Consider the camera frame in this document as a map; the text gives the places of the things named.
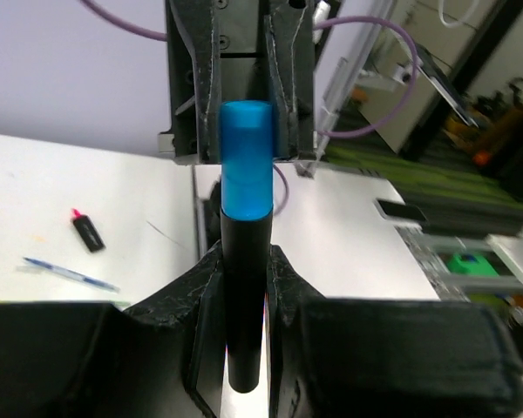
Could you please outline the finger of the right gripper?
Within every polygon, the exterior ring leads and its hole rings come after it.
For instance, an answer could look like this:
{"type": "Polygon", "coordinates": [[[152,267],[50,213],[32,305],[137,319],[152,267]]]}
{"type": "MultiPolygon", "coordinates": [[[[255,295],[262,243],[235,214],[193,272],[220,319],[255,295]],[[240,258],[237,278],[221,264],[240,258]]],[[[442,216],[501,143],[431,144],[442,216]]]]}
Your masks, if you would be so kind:
{"type": "Polygon", "coordinates": [[[272,12],[264,19],[274,158],[313,159],[314,68],[310,12],[272,12]]]}
{"type": "Polygon", "coordinates": [[[173,10],[173,144],[178,161],[218,161],[219,31],[212,8],[173,10]]]}

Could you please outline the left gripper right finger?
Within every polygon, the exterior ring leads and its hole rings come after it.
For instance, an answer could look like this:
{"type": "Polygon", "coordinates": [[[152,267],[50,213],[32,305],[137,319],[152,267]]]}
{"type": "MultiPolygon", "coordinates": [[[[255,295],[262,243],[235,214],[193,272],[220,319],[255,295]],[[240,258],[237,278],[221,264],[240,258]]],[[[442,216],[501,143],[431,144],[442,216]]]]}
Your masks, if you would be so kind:
{"type": "Polygon", "coordinates": [[[516,417],[523,362],[498,315],[464,301],[328,298],[270,250],[273,417],[516,417]]]}

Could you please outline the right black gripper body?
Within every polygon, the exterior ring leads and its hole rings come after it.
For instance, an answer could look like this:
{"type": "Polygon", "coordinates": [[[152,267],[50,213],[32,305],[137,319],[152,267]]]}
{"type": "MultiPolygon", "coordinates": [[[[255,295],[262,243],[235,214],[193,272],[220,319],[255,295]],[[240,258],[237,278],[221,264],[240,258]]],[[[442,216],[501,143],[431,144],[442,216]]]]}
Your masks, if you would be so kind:
{"type": "Polygon", "coordinates": [[[173,10],[175,8],[212,8],[215,12],[219,31],[221,104],[235,100],[262,100],[270,103],[264,19],[272,12],[310,12],[313,26],[315,4],[312,1],[242,0],[167,1],[165,3],[171,126],[168,131],[160,133],[159,150],[183,165],[218,164],[221,156],[218,161],[175,159],[173,144],[173,10]]]}

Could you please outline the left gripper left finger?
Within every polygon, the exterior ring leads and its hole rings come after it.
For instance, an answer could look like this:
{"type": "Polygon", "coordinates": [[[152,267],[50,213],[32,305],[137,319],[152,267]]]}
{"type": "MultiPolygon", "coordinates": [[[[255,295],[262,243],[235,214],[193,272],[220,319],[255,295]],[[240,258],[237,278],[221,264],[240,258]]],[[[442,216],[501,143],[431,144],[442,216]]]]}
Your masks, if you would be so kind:
{"type": "Polygon", "coordinates": [[[216,417],[225,319],[221,246],[158,292],[0,303],[0,417],[216,417]]]}

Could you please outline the blue highlighter cap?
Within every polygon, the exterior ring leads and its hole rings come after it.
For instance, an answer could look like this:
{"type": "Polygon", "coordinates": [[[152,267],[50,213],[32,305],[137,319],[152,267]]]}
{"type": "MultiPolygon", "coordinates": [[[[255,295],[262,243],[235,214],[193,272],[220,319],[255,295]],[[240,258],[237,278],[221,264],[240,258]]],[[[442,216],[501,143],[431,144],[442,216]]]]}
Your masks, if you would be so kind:
{"type": "Polygon", "coordinates": [[[222,211],[231,219],[262,219],[273,209],[272,106],[226,102],[220,122],[222,211]]]}

